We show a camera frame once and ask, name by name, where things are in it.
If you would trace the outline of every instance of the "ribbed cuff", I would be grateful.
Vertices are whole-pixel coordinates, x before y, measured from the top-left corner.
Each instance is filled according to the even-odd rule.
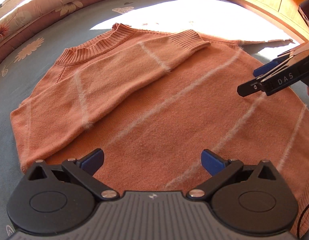
[[[204,41],[194,30],[186,30],[178,34],[173,34],[170,36],[170,39],[184,49],[195,51],[207,47],[210,44],[210,41]]]

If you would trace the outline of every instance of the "metal screw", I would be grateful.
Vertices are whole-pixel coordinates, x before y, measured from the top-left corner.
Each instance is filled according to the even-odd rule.
[[[104,190],[103,192],[101,192],[101,196],[104,198],[114,198],[117,196],[117,192],[112,189]]]
[[[201,189],[192,189],[189,191],[189,195],[191,197],[203,197],[205,195],[205,192]]]

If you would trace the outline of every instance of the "bed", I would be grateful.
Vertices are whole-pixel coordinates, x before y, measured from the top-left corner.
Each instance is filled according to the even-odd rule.
[[[225,13],[218,20],[202,24],[220,8]],[[230,22],[234,10],[240,19]],[[271,41],[243,45],[247,53],[262,63],[299,44],[266,20],[226,0],[104,0],[40,31],[0,63],[0,239],[13,232],[6,203],[22,177],[10,112],[30,95],[65,48],[78,46],[110,30],[116,22],[165,32],[194,28],[226,39]],[[292,88],[309,109],[305,85],[298,82]],[[309,240],[309,231],[302,239]]]

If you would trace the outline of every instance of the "sweater sleeve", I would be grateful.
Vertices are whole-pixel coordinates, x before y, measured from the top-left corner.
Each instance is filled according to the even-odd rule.
[[[134,91],[154,82],[206,47],[198,33],[139,42],[86,66],[11,112],[23,172],[73,141]]]

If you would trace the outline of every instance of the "sweater neckline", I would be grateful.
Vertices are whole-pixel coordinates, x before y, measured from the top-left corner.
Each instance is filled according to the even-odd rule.
[[[56,63],[63,66],[83,63],[117,47],[136,31],[128,25],[115,23],[111,30],[79,46],[65,49]]]

